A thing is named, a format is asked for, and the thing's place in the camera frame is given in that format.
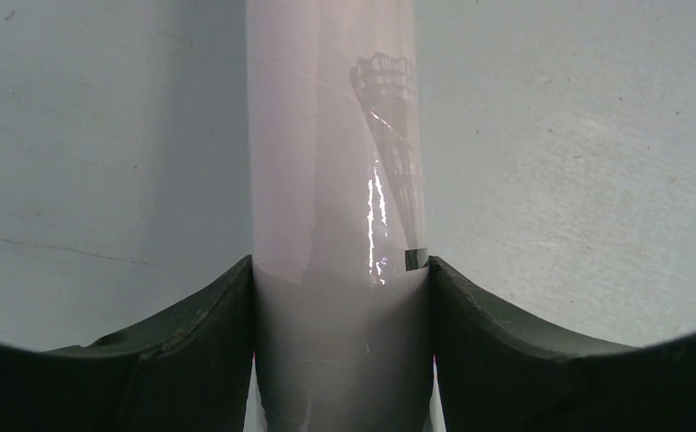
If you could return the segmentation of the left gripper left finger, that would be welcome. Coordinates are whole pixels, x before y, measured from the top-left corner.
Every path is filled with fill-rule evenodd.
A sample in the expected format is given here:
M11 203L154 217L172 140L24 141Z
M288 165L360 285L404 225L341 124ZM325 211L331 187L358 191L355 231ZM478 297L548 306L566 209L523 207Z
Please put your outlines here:
M251 277L244 257L199 292L90 346L0 344L0 431L241 431Z

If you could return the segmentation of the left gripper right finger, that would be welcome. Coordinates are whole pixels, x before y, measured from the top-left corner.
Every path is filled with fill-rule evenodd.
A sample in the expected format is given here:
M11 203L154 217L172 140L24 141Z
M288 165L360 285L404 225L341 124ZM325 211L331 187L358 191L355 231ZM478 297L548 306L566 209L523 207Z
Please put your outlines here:
M450 431L696 431L696 333L635 347L541 319L429 260Z

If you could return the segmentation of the white shuttlecock tube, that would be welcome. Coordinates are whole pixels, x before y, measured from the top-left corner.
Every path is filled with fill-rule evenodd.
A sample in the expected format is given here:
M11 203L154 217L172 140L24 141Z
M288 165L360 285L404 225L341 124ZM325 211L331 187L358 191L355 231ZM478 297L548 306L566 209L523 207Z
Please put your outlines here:
M411 1L250 1L259 400L268 431L429 431Z

